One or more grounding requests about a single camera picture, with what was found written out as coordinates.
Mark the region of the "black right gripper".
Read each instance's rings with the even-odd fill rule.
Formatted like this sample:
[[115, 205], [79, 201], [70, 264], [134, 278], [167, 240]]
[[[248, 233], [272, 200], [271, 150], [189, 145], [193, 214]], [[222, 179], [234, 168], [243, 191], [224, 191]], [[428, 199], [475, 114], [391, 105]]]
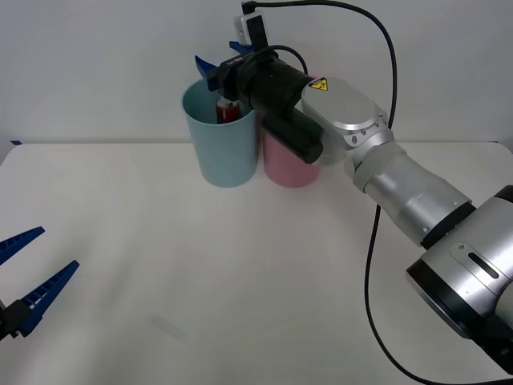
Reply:
[[196, 68], [209, 91], [217, 91], [231, 101], [249, 101], [247, 92], [243, 90], [242, 75], [244, 65], [254, 56], [253, 48], [237, 41], [230, 41], [229, 47], [239, 55], [223, 61], [219, 66], [214, 66], [196, 55]]

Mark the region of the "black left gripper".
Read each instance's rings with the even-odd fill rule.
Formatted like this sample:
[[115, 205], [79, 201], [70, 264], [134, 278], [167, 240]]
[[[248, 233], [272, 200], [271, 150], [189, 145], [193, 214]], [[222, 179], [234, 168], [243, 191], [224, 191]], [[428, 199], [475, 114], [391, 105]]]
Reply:
[[[4, 241], [0, 241], [0, 264], [2, 265], [35, 238], [45, 233], [42, 226], [27, 230]], [[7, 335], [16, 338], [28, 336], [42, 320], [52, 302], [69, 282], [79, 263], [72, 261], [43, 284], [23, 298], [7, 307], [0, 301], [0, 340]], [[6, 327], [4, 311], [6, 310]]]

